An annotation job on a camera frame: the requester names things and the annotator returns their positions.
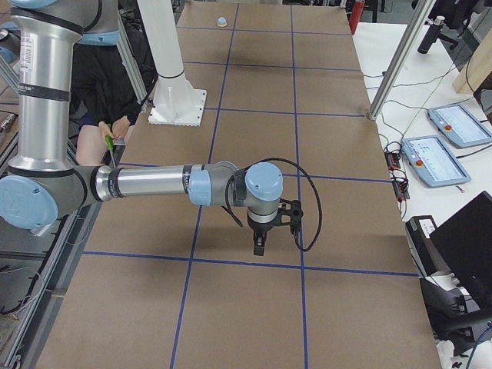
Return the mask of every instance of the white and blue device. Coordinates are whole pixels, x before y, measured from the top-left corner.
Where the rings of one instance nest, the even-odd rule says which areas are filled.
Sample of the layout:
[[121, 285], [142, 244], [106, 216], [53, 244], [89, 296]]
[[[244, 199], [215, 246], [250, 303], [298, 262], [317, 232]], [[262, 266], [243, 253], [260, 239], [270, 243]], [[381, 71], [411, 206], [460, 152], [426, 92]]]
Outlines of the white and blue device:
[[401, 150], [422, 182], [430, 188], [459, 185], [471, 180], [438, 135], [405, 138]]
[[492, 142], [492, 133], [461, 104], [432, 108], [427, 114], [437, 129], [458, 148]]

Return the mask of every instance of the white pillar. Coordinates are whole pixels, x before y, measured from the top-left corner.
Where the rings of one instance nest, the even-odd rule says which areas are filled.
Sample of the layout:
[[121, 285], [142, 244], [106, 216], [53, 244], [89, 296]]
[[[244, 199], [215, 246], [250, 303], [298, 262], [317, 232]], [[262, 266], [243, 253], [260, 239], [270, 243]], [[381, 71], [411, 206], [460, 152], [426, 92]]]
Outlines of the white pillar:
[[200, 125], [207, 92], [186, 79], [171, 0], [138, 0], [158, 73], [148, 119], [158, 125]]

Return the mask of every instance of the white desk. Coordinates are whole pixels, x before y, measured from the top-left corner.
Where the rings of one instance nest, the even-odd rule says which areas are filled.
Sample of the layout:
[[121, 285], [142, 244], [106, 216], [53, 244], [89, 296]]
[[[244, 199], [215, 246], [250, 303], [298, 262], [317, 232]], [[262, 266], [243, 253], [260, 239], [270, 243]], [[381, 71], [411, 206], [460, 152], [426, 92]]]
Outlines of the white desk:
[[[365, 75], [381, 75], [381, 72], [386, 71], [404, 33], [405, 27], [405, 25], [359, 24], [354, 36], [354, 42], [361, 63], [361, 69]], [[453, 68], [453, 62], [439, 40], [432, 45], [426, 55], [417, 52], [417, 47], [424, 37], [426, 30], [427, 28], [422, 30], [421, 36], [416, 40], [415, 45], [413, 45], [395, 85], [430, 81], [433, 78], [445, 75], [450, 68]], [[463, 58], [463, 55], [459, 55], [458, 61], [462, 61]], [[457, 76], [458, 70], [454, 69], [442, 78], [441, 82], [439, 78], [427, 85], [394, 87], [387, 100], [399, 101], [414, 107], [424, 106], [425, 108], [433, 108], [463, 101], [470, 98], [471, 95], [458, 95], [454, 92], [451, 84]], [[370, 88], [378, 86], [382, 81], [382, 77], [366, 77], [364, 80], [366, 86]], [[376, 91], [377, 89], [367, 90], [370, 100], [374, 98]], [[479, 120], [486, 118], [474, 99], [464, 102], [464, 105]], [[382, 112], [386, 123], [403, 132], [407, 130], [407, 126], [417, 114], [417, 117], [405, 135], [406, 138], [437, 134], [437, 129], [427, 119], [427, 112], [425, 110], [419, 111], [417, 109], [405, 108], [394, 102], [387, 102]], [[401, 135], [384, 125], [381, 115], [377, 118], [377, 126], [379, 132], [387, 136], [390, 141], [400, 141]], [[492, 131], [490, 123], [486, 123], [486, 127]], [[381, 138], [381, 144], [383, 147], [386, 145], [384, 138]], [[456, 149], [451, 144], [448, 146], [456, 156], [467, 154], [483, 147]], [[406, 203], [407, 211], [404, 221], [415, 215], [432, 215], [439, 226], [478, 193], [483, 190], [492, 193], [492, 167], [490, 166], [490, 163], [492, 163], [492, 148], [468, 158], [462, 158], [460, 162], [472, 178], [470, 182], [460, 185], [464, 192], [461, 192], [456, 186], [427, 188], [419, 181], [408, 164], [405, 163], [405, 169], [410, 183], [408, 191], [411, 199]]]

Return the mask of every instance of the black monitor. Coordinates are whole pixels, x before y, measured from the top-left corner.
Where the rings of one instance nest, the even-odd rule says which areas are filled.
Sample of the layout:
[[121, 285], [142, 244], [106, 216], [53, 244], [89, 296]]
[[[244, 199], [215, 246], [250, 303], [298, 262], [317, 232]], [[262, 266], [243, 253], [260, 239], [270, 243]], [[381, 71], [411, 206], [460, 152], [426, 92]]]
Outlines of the black monitor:
[[492, 308], [492, 197], [480, 193], [430, 239], [480, 309]]

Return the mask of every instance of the black clothing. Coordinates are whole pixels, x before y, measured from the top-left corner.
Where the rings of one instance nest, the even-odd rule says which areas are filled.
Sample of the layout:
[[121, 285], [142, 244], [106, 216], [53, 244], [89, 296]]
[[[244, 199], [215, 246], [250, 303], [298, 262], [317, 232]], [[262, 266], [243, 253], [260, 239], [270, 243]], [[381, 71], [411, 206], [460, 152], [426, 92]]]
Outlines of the black clothing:
[[[147, 91], [155, 79], [148, 43], [134, 28], [127, 30], [133, 55]], [[130, 78], [116, 46], [75, 45], [71, 73], [71, 109], [83, 101], [90, 117], [111, 124], [127, 115], [134, 124], [140, 113]]]

